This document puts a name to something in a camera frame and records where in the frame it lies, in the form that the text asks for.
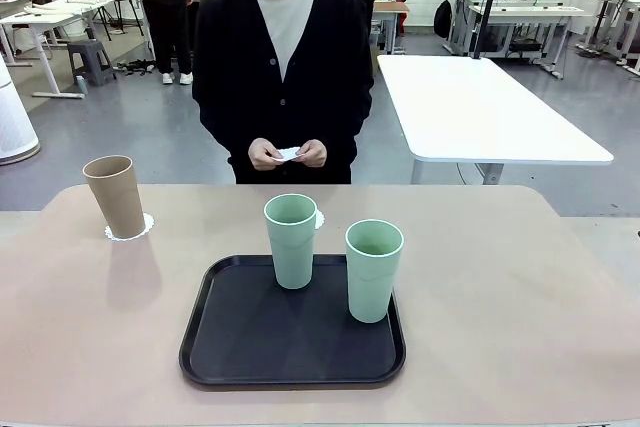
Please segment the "person's right hand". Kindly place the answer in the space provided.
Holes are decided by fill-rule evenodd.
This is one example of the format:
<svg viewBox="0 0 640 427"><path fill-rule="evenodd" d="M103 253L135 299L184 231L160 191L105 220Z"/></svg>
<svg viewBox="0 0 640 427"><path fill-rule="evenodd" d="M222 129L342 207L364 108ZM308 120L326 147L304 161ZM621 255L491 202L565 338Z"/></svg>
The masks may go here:
<svg viewBox="0 0 640 427"><path fill-rule="evenodd" d="M248 150L252 166L257 171L269 171L281 164L282 155L274 145L264 139L255 139Z"/></svg>

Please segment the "person's left hand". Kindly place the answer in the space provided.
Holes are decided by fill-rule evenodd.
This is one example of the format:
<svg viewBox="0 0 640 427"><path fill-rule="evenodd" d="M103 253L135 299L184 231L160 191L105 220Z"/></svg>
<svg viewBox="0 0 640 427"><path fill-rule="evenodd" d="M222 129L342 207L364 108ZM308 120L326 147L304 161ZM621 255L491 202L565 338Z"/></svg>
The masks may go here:
<svg viewBox="0 0 640 427"><path fill-rule="evenodd" d="M325 145L316 139L312 139L303 144L294 158L295 162L304 164L310 168L322 168L327 160L327 149Z"/></svg>

